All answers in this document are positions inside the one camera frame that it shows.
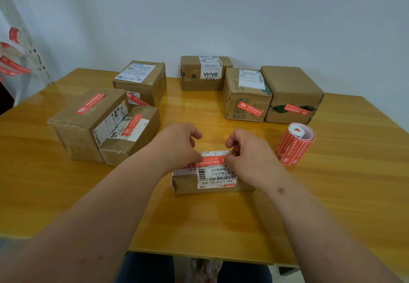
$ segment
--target worn cardboard box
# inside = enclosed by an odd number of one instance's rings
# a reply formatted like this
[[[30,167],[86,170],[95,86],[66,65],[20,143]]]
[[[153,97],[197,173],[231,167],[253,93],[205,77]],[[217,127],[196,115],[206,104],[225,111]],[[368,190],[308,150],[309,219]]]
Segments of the worn cardboard box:
[[[124,89],[135,97],[128,99],[130,110],[134,105],[158,107],[166,91],[165,63],[131,61],[113,83],[114,88]]]
[[[135,106],[99,149],[105,163],[117,166],[149,144],[159,125],[156,107]]]
[[[201,152],[203,161],[172,174],[173,191],[177,195],[193,193],[252,191],[255,188],[224,165],[228,150]]]
[[[98,149],[127,114],[125,90],[94,88],[48,123],[71,160],[104,162]]]
[[[262,66],[260,72],[273,91],[265,121],[307,124],[324,92],[303,70],[291,66]]]
[[[272,92],[259,71],[240,68],[226,69],[223,87],[226,119],[262,122],[267,114],[271,98]]]
[[[229,57],[182,56],[180,58],[181,89],[185,91],[222,90],[226,68],[232,66]]]

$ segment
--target white wall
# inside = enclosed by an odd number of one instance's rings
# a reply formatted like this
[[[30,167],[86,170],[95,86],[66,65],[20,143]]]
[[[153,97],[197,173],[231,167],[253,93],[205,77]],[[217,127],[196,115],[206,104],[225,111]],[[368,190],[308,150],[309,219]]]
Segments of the white wall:
[[[363,95],[409,130],[409,0],[15,0],[56,78],[130,60],[227,55],[300,66],[326,92]]]

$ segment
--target person's legs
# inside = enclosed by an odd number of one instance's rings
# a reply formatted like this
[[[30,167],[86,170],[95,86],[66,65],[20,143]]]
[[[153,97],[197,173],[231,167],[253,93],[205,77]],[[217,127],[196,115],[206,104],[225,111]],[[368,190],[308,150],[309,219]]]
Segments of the person's legs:
[[[115,283],[175,282],[173,256],[128,252]]]
[[[217,283],[230,282],[272,283],[271,272],[267,265],[223,261]]]

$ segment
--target forearm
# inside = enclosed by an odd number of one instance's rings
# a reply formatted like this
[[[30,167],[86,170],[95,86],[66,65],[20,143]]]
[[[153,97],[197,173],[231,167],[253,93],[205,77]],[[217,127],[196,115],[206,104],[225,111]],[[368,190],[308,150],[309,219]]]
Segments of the forearm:
[[[401,282],[288,174],[271,183],[265,193],[279,212],[306,282]]]
[[[145,147],[118,166],[16,252],[8,280],[112,281],[163,175],[155,161]]]

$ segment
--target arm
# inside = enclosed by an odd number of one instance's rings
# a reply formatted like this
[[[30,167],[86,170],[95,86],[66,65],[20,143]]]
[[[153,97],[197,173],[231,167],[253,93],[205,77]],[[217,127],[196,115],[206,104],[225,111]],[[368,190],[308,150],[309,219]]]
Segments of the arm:
[[[226,165],[275,205],[306,282],[402,282],[291,178],[266,141],[236,130],[226,147]]]
[[[201,160],[192,136],[192,124],[162,130],[17,251],[0,282],[112,282],[156,184]]]

